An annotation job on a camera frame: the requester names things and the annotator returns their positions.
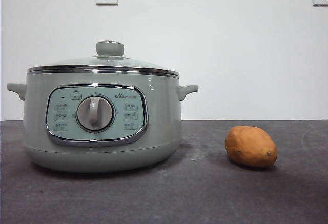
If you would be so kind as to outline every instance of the table surface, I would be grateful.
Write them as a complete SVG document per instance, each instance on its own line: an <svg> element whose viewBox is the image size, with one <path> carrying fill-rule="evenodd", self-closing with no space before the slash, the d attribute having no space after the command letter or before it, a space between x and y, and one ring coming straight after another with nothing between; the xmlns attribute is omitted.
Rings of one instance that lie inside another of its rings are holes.
<svg viewBox="0 0 328 224"><path fill-rule="evenodd" d="M266 130L279 155L266 170L231 163L237 125ZM30 162L23 123L1 122L2 223L328 223L328 121L183 121L166 161L103 174Z"/></svg>

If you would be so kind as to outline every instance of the mint green pot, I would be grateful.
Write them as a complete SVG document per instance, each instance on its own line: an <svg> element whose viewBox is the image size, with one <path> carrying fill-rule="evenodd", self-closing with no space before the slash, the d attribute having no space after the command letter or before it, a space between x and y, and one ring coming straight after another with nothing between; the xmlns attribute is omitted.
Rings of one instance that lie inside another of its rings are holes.
<svg viewBox="0 0 328 224"><path fill-rule="evenodd" d="M26 84L7 84L25 101L27 154L43 167L83 173L168 158L181 143L180 101L198 86L180 86L177 72L122 57L121 43L99 42L97 52L31 68Z"/></svg>

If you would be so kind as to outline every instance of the white wall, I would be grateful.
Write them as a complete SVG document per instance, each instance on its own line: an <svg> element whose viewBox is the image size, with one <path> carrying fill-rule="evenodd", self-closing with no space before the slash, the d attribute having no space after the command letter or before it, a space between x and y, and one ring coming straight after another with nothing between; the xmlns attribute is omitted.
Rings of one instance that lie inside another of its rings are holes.
<svg viewBox="0 0 328 224"><path fill-rule="evenodd" d="M181 103L183 119L328 119L328 7L311 2L1 0L1 119L23 118L6 83L95 55L103 39L199 84Z"/></svg>

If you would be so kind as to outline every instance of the chrome trim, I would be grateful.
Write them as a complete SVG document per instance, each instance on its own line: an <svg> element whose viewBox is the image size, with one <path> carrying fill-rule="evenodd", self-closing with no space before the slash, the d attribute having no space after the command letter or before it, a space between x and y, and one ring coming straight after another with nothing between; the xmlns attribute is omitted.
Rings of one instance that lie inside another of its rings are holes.
<svg viewBox="0 0 328 224"><path fill-rule="evenodd" d="M50 102L50 97L54 91L57 89L62 89L62 88L74 88L74 87L112 87L115 88L117 86L120 86L120 88L125 88L125 89L134 89L136 92L138 92L141 96L141 102L142 102L142 107L143 107L143 124L141 128L134 134L128 136L128 137L123 137L123 138L116 138L116 139L101 139L101 140L74 140L74 139L66 139L62 138L59 136L54 135L51 130L49 129L48 123L47 123L47 117L48 117L48 109L49 109L49 102ZM70 84L70 85L61 85L55 88L51 93L49 94L48 97L48 105L47 105L47 112L46 112L46 122L45 126L48 131L48 136L50 137L51 141L53 141L56 144L63 145L63 146L75 146L75 147L104 147L104 146L115 146L115 145L124 145L124 144L130 144L133 142L136 142L139 140L144 133L146 132L146 129L149 124L149 118L148 118L148 108L147 108L147 103L146 103L146 97L144 93L137 87L135 86L126 86L126 85L121 85L121 84L95 84L95 83L90 83L90 84Z"/></svg>
<svg viewBox="0 0 328 224"><path fill-rule="evenodd" d="M39 67L29 68L27 74L47 74L47 73L115 73L115 74L158 75L158 76L179 78L179 73L171 70L142 68L142 67L92 66L92 65L39 66Z"/></svg>

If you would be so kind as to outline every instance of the potato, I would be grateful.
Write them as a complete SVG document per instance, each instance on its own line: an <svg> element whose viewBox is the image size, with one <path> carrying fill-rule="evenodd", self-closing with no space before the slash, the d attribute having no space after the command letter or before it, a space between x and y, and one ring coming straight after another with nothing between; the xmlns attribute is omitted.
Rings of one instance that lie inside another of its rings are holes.
<svg viewBox="0 0 328 224"><path fill-rule="evenodd" d="M230 129L225 149L232 161L251 167L270 167L278 156L277 147L267 132L251 126Z"/></svg>

